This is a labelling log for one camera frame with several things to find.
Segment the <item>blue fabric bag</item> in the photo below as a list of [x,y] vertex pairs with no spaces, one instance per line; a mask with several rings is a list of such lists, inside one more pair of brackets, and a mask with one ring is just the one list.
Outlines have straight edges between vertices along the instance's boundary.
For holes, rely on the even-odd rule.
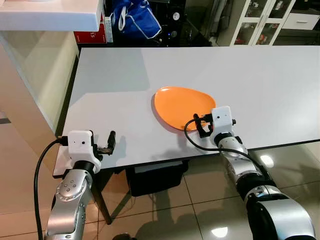
[[111,0],[112,28],[130,39],[153,39],[162,32],[148,0]]

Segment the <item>dark metal table leg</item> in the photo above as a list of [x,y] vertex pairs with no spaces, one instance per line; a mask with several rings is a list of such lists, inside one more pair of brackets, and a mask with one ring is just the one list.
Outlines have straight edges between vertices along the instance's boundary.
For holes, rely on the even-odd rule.
[[100,214],[105,220],[107,225],[112,224],[113,218],[108,210],[108,207],[105,202],[105,197],[103,196],[103,190],[110,180],[114,170],[101,170],[99,173],[94,174],[93,183],[91,186],[91,194],[93,196],[94,202],[96,203]]

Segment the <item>white kitchen island counter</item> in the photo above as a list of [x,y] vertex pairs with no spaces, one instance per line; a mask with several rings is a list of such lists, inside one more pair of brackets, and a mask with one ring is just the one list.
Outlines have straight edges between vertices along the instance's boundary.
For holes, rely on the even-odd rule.
[[96,31],[103,0],[0,0],[0,147],[50,142],[67,105],[79,48]]

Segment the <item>red cardboard box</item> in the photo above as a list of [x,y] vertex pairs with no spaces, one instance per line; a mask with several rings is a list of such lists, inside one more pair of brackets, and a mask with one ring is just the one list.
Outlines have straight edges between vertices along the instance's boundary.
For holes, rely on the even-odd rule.
[[78,44],[107,44],[106,30],[105,30],[105,16],[100,17],[98,31],[74,31],[75,41]]

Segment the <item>black box speaker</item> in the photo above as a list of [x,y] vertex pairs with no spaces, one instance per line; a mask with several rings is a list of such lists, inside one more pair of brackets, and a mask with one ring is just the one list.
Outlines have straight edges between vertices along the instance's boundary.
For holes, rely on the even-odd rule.
[[187,161],[129,167],[126,182],[133,197],[155,194],[179,186],[188,169]]

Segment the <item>black electronic device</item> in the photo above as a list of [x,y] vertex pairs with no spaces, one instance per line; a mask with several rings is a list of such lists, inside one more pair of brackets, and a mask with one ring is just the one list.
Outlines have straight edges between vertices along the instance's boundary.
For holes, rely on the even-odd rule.
[[167,41],[174,41],[178,38],[185,18],[185,6],[186,0],[169,0],[164,5],[162,31]]

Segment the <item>white glass door cabinet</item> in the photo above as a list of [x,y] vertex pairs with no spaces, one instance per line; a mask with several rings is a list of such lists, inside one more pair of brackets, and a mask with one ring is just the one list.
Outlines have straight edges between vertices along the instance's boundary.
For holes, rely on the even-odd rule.
[[318,46],[319,0],[233,0],[220,46]]

